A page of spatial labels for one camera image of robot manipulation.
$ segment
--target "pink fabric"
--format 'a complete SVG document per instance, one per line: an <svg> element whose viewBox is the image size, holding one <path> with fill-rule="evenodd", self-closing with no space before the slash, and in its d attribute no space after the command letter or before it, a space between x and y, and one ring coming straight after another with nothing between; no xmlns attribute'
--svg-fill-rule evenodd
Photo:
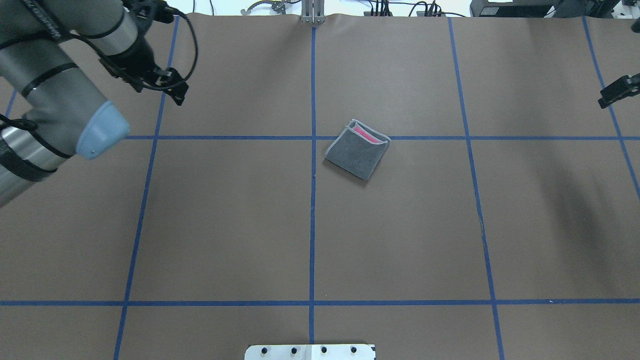
<svg viewBox="0 0 640 360"><path fill-rule="evenodd" d="M356 131L356 133L364 136L365 139L367 139L368 141L378 144L378 143L383 143L384 141L373 137L373 135L369 134L365 129L362 128L362 126L355 124L355 126L353 126L353 129Z"/></svg>

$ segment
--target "silver metal bracket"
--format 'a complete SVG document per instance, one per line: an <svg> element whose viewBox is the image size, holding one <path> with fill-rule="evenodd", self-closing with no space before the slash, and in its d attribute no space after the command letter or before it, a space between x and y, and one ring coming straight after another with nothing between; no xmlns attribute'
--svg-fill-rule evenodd
<svg viewBox="0 0 640 360"><path fill-rule="evenodd" d="M340 345L254 345L244 360L376 360L376 346Z"/></svg>
<svg viewBox="0 0 640 360"><path fill-rule="evenodd" d="M324 16L324 0L302 0L302 22L307 24L322 24Z"/></svg>

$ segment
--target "metal post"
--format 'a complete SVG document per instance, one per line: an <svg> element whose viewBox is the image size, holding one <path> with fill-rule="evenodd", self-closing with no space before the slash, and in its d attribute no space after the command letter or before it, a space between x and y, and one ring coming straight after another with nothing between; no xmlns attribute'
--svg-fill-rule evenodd
<svg viewBox="0 0 640 360"><path fill-rule="evenodd" d="M300 19L308 24L322 24L325 19L324 0L302 0Z"/></svg>

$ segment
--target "gray towel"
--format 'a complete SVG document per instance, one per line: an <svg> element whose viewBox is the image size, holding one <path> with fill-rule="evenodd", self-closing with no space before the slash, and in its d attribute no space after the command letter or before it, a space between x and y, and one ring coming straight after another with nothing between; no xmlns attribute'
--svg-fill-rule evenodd
<svg viewBox="0 0 640 360"><path fill-rule="evenodd" d="M353 119L329 146L324 158L360 179L369 180L390 142L387 135Z"/></svg>

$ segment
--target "wire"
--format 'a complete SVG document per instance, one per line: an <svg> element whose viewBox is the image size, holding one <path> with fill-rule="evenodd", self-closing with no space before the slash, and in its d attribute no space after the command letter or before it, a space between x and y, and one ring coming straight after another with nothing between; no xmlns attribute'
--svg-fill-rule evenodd
<svg viewBox="0 0 640 360"><path fill-rule="evenodd" d="M389 0L376 0L376 9L373 10L373 4L369 1L371 5L371 16L393 16L391 14L391 9L389 8L389 4L391 3Z"/></svg>
<svg viewBox="0 0 640 360"><path fill-rule="evenodd" d="M424 4L424 12L427 12L427 2L426 1L418 1L417 3L413 4L413 8L411 8L411 11L409 12L409 16L411 16L411 14L413 14L413 11L415 9L416 6L420 5L420 4Z"/></svg>
<svg viewBox="0 0 640 360"><path fill-rule="evenodd" d="M429 11L424 14L424 16L437 16L439 17L442 13L442 7L436 4L436 0L433 0L431 6L429 6Z"/></svg>
<svg viewBox="0 0 640 360"><path fill-rule="evenodd" d="M381 0L376 0L376 9L375 9L375 11L374 11L374 9L373 9L373 4L372 4L371 0L368 0L369 4L371 4L371 16L384 16L384 15L379 15L379 14L380 14L380 11L378 10L378 3L379 3L380 1L381 1ZM417 3L404 3L404 2L401 2L401 1L386 1L386 0L382 0L382 1L384 1L386 4L413 5L413 6L414 6L414 7L413 7L413 9L415 9L415 6L416 6L416 5L418 5L418 4L420 4L420 3L425 3L425 5L428 5L428 4L426 4L426 2L425 2L425 1L418 1ZM459 13L454 13L454 12L443 12L443 11L441 11L441 10L442 10L442 7L441 7L441 6L439 6L439 5L437 5L437 6L438 6L438 8L434 10L434 11L436 11L436 12L435 12L435 13L433 13L433 14L431 14L431 16L439 16L439 15L456 15L456 16L459 16L459 17L467 17L466 15L462 15L462 14L459 14ZM427 13L427 12L428 12L428 9L427 9L427 7L425 6L425 16L426 16L426 13Z"/></svg>
<svg viewBox="0 0 640 360"><path fill-rule="evenodd" d="M149 90L155 90L155 91L165 91L165 90L170 90L172 88L178 87L184 83L187 82L187 80L191 77L191 75L193 74L193 71L196 68L196 63L198 62L198 40L196 39L196 32L193 29L193 25L191 23L191 21L189 20L189 18L187 17L187 15L185 15L182 11L175 9L175 13L178 14L179 17L183 18L186 22L187 25L189 26L189 30L191 31L191 37L193 37L193 48L194 48L194 56L193 56L193 63L191 64L191 69L189 69L189 73L187 74L187 76L184 77L184 79L178 81L175 84L169 85L169 86L153 86L153 85L148 85L142 81L140 81L139 79L134 78L133 76L127 74L124 70L122 70L118 65L116 65L116 63L114 63L111 59L109 59L107 57L106 54L104 54L102 52L102 50L100 50L96 45L94 45L93 43L91 43L89 40L80 37L79 35L76 34L72 34L72 37L76 40L80 40L82 42L84 42L85 44L89 45L97 54L98 56L100 56L100 59L104 60L109 66L111 66L114 70L116 70L118 72L118 75L123 78L126 79L128 82L133 83L135 85L141 86L145 89L149 89Z"/></svg>
<svg viewBox="0 0 640 360"><path fill-rule="evenodd" d="M36 124L31 120L27 120L27 119L12 120L2 114L0 114L0 122L3 122L6 124L6 125L0 125L0 129L6 129L7 126L15 127L17 129L25 130L25 131L35 131L36 129L38 129L38 124Z"/></svg>
<svg viewBox="0 0 640 360"><path fill-rule="evenodd" d="M461 13L452 13L452 12L439 12L439 13L433 14L433 16L436 16L436 15L455 15L459 17L467 17L466 15L462 15Z"/></svg>

